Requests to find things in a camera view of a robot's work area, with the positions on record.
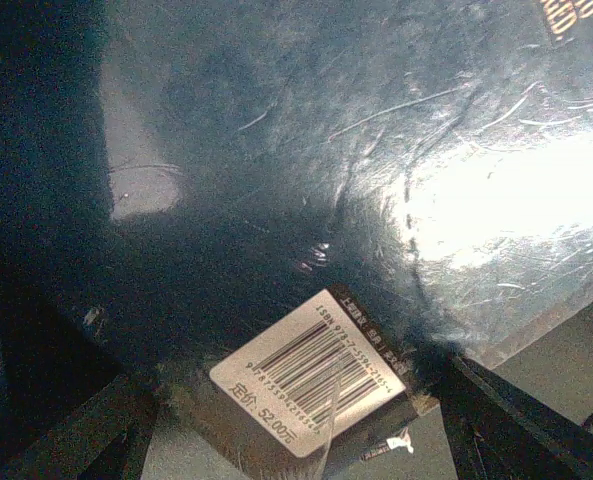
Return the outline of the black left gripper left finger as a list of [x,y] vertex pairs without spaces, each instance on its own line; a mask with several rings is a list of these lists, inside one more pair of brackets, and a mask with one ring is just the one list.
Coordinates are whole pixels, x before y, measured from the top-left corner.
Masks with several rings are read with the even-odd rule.
[[0,469],[0,479],[139,479],[159,404],[125,374]]

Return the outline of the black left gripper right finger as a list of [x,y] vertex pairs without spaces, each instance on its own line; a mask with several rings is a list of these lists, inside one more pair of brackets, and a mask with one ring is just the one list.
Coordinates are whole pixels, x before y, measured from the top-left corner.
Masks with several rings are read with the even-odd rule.
[[446,358],[438,398],[460,479],[593,479],[593,433],[473,360]]

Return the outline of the navy blue student backpack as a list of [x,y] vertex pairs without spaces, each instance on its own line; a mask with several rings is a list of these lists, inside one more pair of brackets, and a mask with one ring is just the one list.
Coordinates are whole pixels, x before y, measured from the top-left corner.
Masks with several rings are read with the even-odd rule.
[[0,452],[186,327],[153,237],[183,187],[145,109],[188,1],[0,1]]

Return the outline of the dark blue notebook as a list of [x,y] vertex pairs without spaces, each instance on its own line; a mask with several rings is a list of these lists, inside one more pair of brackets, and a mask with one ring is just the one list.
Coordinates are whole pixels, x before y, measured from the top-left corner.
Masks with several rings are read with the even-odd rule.
[[112,1],[95,340],[302,477],[593,302],[593,1]]

